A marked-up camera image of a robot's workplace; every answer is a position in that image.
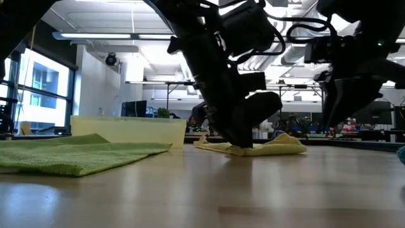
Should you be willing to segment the yellow microfiber towel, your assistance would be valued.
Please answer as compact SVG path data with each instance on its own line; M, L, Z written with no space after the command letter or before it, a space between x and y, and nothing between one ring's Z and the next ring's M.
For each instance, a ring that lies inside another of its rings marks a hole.
M297 155L307 151L307 147L297 138L286 133L264 144L253 144L252 148L240 148L229 142L211 143L205 136L201 136L198 141L194 141L194 147L235 156Z

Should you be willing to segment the long ceiling light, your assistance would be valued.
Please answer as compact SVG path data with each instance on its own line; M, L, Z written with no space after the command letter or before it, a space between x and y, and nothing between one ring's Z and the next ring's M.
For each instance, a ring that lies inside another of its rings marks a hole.
M172 34L119 34L119 33L64 33L53 32L53 37L57 40L120 40L120 41L153 41L162 40L169 41Z

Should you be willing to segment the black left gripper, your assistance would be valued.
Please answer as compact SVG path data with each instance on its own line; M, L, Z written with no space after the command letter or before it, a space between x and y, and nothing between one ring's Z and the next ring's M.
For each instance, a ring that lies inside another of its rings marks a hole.
M240 148L252 147L252 127L282 108L275 92L251 91L265 88L260 72L240 74L230 64L213 34L171 37L168 53L181 52L200 90L210 124L222 138Z

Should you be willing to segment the large office window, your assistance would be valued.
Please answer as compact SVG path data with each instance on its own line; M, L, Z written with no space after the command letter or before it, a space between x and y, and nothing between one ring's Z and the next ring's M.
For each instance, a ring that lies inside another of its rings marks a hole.
M59 134L72 113L74 71L33 50L12 54L4 61L0 107L10 107L15 134L20 122L30 122L32 134Z

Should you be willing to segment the black workstation frame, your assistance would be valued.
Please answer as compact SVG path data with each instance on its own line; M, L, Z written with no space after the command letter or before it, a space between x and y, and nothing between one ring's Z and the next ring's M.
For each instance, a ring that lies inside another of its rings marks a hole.
M129 85L142 87L145 100L151 101L154 108L164 107L168 110L191 110L202 103L203 96L194 89L192 82L186 81L146 81L126 82ZM319 85L311 84L267 84L265 90L255 90L247 94L247 98L265 92L274 92L280 97L282 112L289 113L320 113L321 99L324 92Z

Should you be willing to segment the black office desk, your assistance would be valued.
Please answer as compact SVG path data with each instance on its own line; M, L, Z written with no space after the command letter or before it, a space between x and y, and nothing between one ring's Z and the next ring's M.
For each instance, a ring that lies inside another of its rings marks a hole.
M405 143L405 130L360 130L359 136L362 141L385 141L391 142L391 136L395 136L395 142Z

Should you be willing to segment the green microfiber towel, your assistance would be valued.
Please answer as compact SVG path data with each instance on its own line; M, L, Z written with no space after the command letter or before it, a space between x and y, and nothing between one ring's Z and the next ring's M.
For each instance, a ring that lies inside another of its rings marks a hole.
M83 177L170 150L171 144L109 142L98 134L0 141L0 170Z

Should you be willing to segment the yellow translucent plastic basket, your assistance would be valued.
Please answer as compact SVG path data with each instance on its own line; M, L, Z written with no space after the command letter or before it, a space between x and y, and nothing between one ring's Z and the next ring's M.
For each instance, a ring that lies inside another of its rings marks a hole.
M98 134L111 143L161 143L182 149L186 125L184 119L72 116L71 134Z

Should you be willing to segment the small black monitor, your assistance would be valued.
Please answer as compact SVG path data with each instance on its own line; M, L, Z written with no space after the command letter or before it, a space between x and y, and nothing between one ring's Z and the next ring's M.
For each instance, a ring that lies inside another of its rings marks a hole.
M146 117L147 101L131 101L121 104L122 117Z

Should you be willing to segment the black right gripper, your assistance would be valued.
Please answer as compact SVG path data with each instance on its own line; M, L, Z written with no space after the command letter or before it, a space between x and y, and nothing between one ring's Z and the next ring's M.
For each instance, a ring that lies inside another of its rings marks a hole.
M382 96L379 91L383 82L369 77L380 77L395 82L396 87L405 87L405 66L387 60L388 54L399 50L399 44L362 34L343 38L347 49L341 57L329 63L330 69L325 73L329 79L320 83L325 92L325 127L335 127Z

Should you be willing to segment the black metal table frame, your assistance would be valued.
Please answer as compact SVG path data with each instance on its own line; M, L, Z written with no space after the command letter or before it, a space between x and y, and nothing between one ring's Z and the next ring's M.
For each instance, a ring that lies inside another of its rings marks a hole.
M0 142L28 141L28 140L45 141L52 143L66 143L66 144L108 143L107 139L104 139L98 134L90 134L84 136L65 136L65 135L12 136L10 134L0 134ZM405 146L405 143L396 143L396 142L350 141L338 139L300 139L300 142L305 146L331 146L340 148L384 151L389 153L395 153L399 148Z

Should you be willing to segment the large black monitor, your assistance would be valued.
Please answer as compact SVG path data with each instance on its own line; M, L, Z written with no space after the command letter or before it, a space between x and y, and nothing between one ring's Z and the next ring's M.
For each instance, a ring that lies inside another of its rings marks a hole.
M357 111L353 117L360 124L392 124L391 104L386 101L373 101L368 106Z

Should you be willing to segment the person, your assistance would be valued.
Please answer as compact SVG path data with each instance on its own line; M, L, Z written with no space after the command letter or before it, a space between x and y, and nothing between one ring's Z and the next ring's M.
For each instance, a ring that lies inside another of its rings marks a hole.
M191 116L189 117L189 127L197 129L199 132L203 129L203 123L207 119L208 109L206 107L206 102L203 101L200 104L197 104L192 109Z

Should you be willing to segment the red and white object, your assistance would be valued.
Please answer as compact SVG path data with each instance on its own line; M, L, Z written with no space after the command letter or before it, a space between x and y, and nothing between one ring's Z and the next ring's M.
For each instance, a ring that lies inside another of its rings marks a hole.
M341 133L342 134L356 134L358 132L357 127L358 127L358 123L355 118L347 118L346 120L343 121Z

